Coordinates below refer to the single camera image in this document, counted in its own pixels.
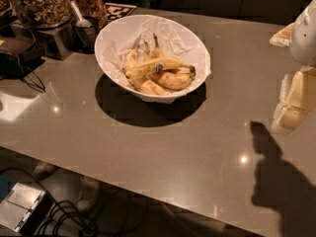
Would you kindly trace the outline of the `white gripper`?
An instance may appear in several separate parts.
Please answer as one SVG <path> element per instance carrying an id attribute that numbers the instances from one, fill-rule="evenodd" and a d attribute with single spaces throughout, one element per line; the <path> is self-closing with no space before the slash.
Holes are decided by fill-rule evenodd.
<path id="1" fill-rule="evenodd" d="M 274 34 L 270 44 L 289 46 L 294 59 L 306 65 L 295 74 L 286 74 L 281 81 L 272 131 L 288 134 L 316 108 L 316 68 L 311 67 L 316 66 L 316 0 L 309 3 L 295 23 Z"/>

